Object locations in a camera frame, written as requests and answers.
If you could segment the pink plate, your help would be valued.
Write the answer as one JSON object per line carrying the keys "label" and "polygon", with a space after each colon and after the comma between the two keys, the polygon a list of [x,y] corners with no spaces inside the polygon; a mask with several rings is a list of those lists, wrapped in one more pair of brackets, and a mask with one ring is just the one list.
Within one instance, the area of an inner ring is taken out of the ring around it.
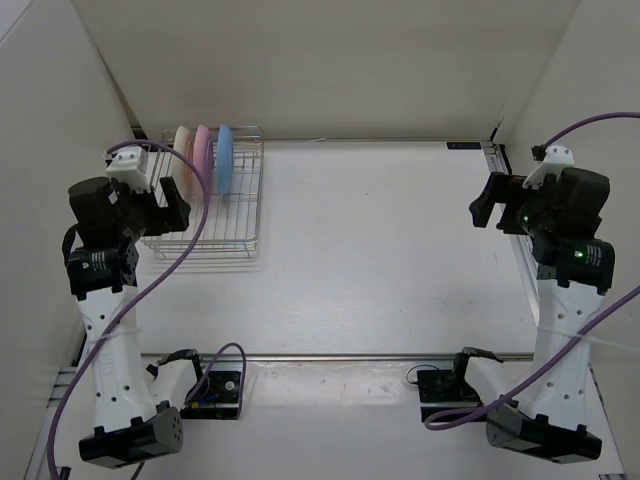
{"label": "pink plate", "polygon": [[207,190],[211,189],[213,145],[210,130],[199,125],[194,139],[192,164],[204,180]]}

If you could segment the blue plate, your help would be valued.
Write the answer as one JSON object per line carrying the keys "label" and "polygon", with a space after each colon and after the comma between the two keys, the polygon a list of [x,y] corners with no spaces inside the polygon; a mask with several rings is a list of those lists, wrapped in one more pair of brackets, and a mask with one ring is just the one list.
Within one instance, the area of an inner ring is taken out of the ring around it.
{"label": "blue plate", "polygon": [[221,125],[218,131],[216,157],[216,186],[220,196],[227,195],[232,185],[234,144],[231,129]]}

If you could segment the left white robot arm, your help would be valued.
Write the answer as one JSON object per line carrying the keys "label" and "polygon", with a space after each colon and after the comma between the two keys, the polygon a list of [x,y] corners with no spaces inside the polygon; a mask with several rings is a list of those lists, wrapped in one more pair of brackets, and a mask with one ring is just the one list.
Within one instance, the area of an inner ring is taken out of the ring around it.
{"label": "left white robot arm", "polygon": [[137,295],[137,241],[189,225],[190,206],[170,177],[167,200],[113,178],[94,177],[69,188],[75,225],[63,242],[71,293],[87,335],[94,381],[93,431],[79,442],[83,461],[119,469],[178,453],[180,409],[206,395],[210,377],[183,350],[150,369],[143,366],[132,300]]}

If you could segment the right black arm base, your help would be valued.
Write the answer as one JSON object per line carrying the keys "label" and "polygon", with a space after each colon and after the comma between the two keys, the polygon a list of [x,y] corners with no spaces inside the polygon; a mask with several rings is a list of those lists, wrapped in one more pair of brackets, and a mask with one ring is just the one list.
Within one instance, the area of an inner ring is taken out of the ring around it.
{"label": "right black arm base", "polygon": [[483,406],[477,392],[456,379],[451,368],[418,364],[407,371],[405,380],[418,389],[422,422],[435,413]]}

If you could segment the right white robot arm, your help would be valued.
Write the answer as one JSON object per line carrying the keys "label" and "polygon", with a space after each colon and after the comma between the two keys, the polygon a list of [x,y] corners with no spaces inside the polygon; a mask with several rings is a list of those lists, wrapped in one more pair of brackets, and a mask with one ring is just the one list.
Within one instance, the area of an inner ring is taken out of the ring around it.
{"label": "right white robot arm", "polygon": [[522,176],[493,172],[470,207],[474,226],[487,226],[503,205],[498,229],[526,235],[537,267],[539,320],[532,371],[542,374],[486,414],[497,448],[556,464],[596,460],[602,441],[590,433],[586,380],[590,346],[583,327],[611,288],[615,251],[596,238],[610,193],[607,177],[575,167],[548,173],[538,188]]}

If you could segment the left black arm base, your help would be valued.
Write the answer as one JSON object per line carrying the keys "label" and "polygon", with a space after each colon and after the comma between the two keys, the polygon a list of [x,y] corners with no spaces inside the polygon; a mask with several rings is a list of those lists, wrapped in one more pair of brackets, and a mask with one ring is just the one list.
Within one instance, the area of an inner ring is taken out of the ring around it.
{"label": "left black arm base", "polygon": [[244,399],[246,364],[214,367],[203,389],[181,410],[183,420],[238,420]]}

